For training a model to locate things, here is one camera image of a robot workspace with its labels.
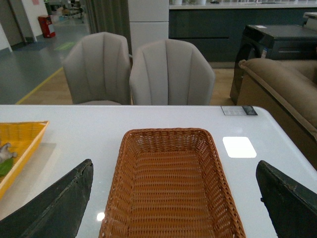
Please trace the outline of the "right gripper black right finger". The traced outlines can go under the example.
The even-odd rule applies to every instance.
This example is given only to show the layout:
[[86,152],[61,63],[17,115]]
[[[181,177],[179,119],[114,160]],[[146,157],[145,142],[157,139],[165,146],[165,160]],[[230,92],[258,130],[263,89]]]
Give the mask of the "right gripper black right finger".
[[268,162],[259,161],[256,179],[279,238],[317,236],[317,194]]

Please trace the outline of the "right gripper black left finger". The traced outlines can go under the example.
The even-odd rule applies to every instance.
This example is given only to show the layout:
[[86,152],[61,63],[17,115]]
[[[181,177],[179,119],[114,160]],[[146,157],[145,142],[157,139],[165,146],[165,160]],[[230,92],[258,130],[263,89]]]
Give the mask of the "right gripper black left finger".
[[86,159],[0,222],[2,238],[74,238],[90,199],[94,166]]

